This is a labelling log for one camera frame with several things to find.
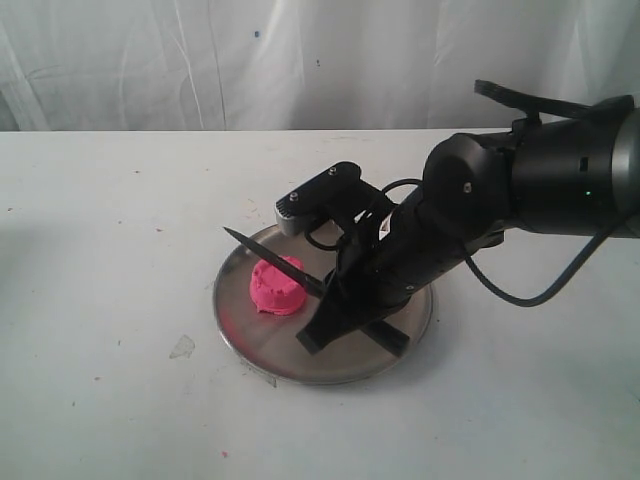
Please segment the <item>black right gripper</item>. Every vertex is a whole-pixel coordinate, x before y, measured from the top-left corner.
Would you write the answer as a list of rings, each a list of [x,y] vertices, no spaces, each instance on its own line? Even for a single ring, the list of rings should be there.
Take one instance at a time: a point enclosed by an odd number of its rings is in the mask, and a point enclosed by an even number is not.
[[[328,288],[309,322],[296,334],[315,355],[354,332],[359,320],[379,320],[362,332],[394,356],[403,356],[410,337],[382,320],[401,310],[410,298],[440,276],[440,228],[431,220],[392,219],[380,236],[379,219],[356,225],[339,255],[338,288]]]

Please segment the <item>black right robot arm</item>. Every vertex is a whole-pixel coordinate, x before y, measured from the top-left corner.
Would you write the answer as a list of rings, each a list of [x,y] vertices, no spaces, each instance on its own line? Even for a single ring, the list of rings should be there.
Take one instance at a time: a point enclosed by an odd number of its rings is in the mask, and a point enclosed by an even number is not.
[[[394,203],[341,162],[290,193],[311,228],[342,229],[326,290],[298,340],[310,353],[356,330],[401,354],[386,326],[411,297],[508,229],[587,236],[639,232],[639,110],[631,96],[592,106],[526,97],[507,132],[457,133],[429,154]]]

